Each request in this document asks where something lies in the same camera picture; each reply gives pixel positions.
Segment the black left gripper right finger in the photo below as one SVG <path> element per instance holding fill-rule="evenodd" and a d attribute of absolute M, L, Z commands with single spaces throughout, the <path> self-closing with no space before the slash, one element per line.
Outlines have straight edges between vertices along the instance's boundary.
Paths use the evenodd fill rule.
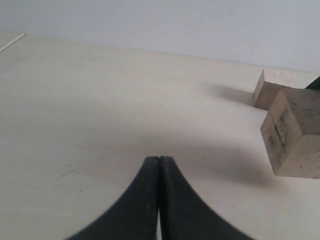
<path fill-rule="evenodd" d="M 175 160 L 159 159 L 158 207 L 163 240 L 250 240 L 193 190 Z"/>

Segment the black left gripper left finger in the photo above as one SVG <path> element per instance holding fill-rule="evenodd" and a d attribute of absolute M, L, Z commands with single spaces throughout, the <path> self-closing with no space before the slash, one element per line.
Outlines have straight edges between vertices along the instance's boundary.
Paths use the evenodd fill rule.
<path fill-rule="evenodd" d="M 155 240 L 157 238 L 158 156 L 146 157 L 118 200 L 70 240 Z"/>

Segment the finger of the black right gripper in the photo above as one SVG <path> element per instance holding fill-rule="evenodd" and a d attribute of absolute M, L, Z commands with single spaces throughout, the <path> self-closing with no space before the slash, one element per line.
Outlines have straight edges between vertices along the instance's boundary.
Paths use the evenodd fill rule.
<path fill-rule="evenodd" d="M 311 82 L 305 89 L 320 90 L 320 76 Z"/>

